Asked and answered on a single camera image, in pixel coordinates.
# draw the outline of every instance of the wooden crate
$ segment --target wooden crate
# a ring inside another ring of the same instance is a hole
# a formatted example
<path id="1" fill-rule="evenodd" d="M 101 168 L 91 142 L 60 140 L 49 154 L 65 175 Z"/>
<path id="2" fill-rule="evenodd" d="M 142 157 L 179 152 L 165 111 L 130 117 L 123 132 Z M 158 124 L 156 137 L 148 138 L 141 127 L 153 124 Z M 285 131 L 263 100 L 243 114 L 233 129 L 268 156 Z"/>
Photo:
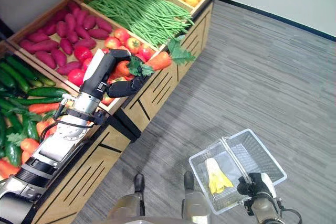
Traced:
<path id="1" fill-rule="evenodd" d="M 71 223 L 129 142 L 108 126 L 52 191 L 32 223 Z"/>

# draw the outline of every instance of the sweet potato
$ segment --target sweet potato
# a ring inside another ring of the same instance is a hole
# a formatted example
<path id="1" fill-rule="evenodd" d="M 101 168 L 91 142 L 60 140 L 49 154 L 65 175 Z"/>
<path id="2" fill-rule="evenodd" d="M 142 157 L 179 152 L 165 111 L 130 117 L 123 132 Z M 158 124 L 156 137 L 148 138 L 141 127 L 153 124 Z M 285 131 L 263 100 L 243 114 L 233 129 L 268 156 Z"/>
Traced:
<path id="1" fill-rule="evenodd" d="M 96 46 L 96 41 L 94 39 L 82 39 L 75 44 L 75 47 L 84 46 L 89 49 L 93 49 Z"/>
<path id="2" fill-rule="evenodd" d="M 36 58 L 42 61 L 44 64 L 46 64 L 48 67 L 55 69 L 56 68 L 56 63 L 54 59 L 51 57 L 50 54 L 44 51 L 37 51 L 35 53 Z"/>
<path id="3" fill-rule="evenodd" d="M 107 31 L 109 34 L 112 32 L 112 25 L 108 23 L 105 19 L 102 19 L 100 17 L 96 18 L 97 26 L 105 31 Z"/>
<path id="4" fill-rule="evenodd" d="M 83 22 L 84 22 L 84 19 L 86 18 L 86 16 L 89 15 L 89 12 L 87 10 L 80 10 L 78 15 L 77 15 L 77 25 L 80 25 L 82 26 L 83 25 Z"/>
<path id="5" fill-rule="evenodd" d="M 88 31 L 89 35 L 95 39 L 107 39 L 109 37 L 109 33 L 103 29 L 96 28 Z"/>
<path id="6" fill-rule="evenodd" d="M 59 22 L 61 20 L 64 20 L 65 16 L 68 14 L 68 11 L 64 8 L 61 9 L 59 11 L 57 11 L 53 17 L 51 18 L 51 20 L 55 21 L 55 22 Z"/>
<path id="7" fill-rule="evenodd" d="M 51 50 L 58 48 L 58 43 L 52 39 L 50 40 L 44 40 L 42 42 L 33 44 L 31 46 L 32 51 L 45 51 L 45 52 L 50 52 Z"/>
<path id="8" fill-rule="evenodd" d="M 96 25 L 96 17 L 89 15 L 83 21 L 83 27 L 85 30 L 93 29 Z"/>
<path id="9" fill-rule="evenodd" d="M 72 61 L 56 69 L 56 72 L 58 72 L 59 74 L 63 76 L 67 76 L 71 72 L 71 70 L 76 69 L 76 68 L 81 68 L 81 66 L 82 66 L 81 62 Z"/>
<path id="10" fill-rule="evenodd" d="M 56 21 L 54 20 L 49 20 L 43 27 L 42 27 L 43 32 L 46 35 L 53 35 L 56 32 Z"/>
<path id="11" fill-rule="evenodd" d="M 58 22 L 56 26 L 56 32 L 59 37 L 65 38 L 68 33 L 67 24 L 64 21 Z"/>
<path id="12" fill-rule="evenodd" d="M 81 37 L 82 39 L 90 39 L 91 36 L 89 35 L 89 33 L 81 26 L 81 25 L 77 25 L 75 27 L 76 33 L 79 37 Z"/>
<path id="13" fill-rule="evenodd" d="M 67 6 L 72 14 L 74 13 L 75 10 L 81 9 L 80 6 L 75 1 L 72 1 L 72 0 L 70 0 L 67 3 Z"/>
<path id="14" fill-rule="evenodd" d="M 67 56 L 59 49 L 53 49 L 51 51 L 51 56 L 60 67 L 67 63 Z"/>
<path id="15" fill-rule="evenodd" d="M 76 27 L 76 20 L 73 14 L 68 13 L 65 16 L 65 23 L 67 24 L 68 31 L 73 31 Z"/>
<path id="16" fill-rule="evenodd" d="M 49 37 L 48 35 L 45 35 L 43 31 L 42 32 L 37 31 L 35 33 L 29 34 L 27 36 L 27 39 L 29 39 L 32 42 L 39 43 L 41 41 L 48 40 Z"/>
<path id="17" fill-rule="evenodd" d="M 69 31 L 68 32 L 68 40 L 71 42 L 71 43 L 76 43 L 78 41 L 78 35 L 75 31 Z"/>
<path id="18" fill-rule="evenodd" d="M 61 41 L 59 42 L 59 45 L 67 55 L 72 54 L 73 47 L 72 47 L 71 42 L 68 39 L 64 39 L 64 38 L 61 39 Z"/>
<path id="19" fill-rule="evenodd" d="M 19 45 L 22 48 L 26 49 L 30 54 L 34 54 L 35 53 L 35 50 L 32 50 L 32 48 L 31 48 L 33 44 L 34 43 L 31 42 L 31 41 L 29 41 L 28 39 L 23 39 L 23 40 L 21 40 L 19 42 Z"/>

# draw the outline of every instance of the green leaf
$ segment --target green leaf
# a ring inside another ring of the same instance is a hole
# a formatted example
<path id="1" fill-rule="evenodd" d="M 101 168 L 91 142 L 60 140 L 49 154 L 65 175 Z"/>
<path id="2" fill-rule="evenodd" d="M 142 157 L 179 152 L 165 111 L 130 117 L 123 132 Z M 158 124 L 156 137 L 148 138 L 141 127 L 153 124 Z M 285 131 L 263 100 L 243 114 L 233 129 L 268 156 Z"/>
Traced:
<path id="1" fill-rule="evenodd" d="M 19 134 L 19 133 L 12 133 L 10 135 L 7 135 L 7 141 L 12 142 L 16 146 L 20 146 L 20 143 L 25 138 L 27 138 L 27 135 L 24 132 L 22 132 L 21 134 Z"/>

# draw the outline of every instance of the green cucumber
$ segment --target green cucumber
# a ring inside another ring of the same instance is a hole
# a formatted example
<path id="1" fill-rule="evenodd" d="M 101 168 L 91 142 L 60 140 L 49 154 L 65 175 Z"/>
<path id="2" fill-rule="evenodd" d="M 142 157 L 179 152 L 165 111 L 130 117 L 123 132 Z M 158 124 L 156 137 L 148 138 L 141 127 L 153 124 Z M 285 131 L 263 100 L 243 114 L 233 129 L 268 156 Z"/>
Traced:
<path id="1" fill-rule="evenodd" d="M 67 93 L 68 91 L 65 89 L 55 87 L 40 87 L 28 91 L 28 95 L 33 97 L 62 97 L 63 94 Z"/>

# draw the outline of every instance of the vegetable pile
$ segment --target vegetable pile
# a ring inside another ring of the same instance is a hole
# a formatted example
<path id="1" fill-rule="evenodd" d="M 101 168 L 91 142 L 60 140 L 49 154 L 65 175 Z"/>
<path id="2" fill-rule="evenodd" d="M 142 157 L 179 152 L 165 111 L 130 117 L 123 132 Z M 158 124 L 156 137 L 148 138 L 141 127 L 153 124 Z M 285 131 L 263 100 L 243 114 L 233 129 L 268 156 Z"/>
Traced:
<path id="1" fill-rule="evenodd" d="M 0 61 L 0 176 L 8 178 L 38 147 L 66 90 L 14 55 Z M 51 128 L 46 136 L 53 134 Z"/>
<path id="2" fill-rule="evenodd" d="M 88 5 L 157 47 L 192 24 L 188 11 L 165 0 L 91 0 Z"/>

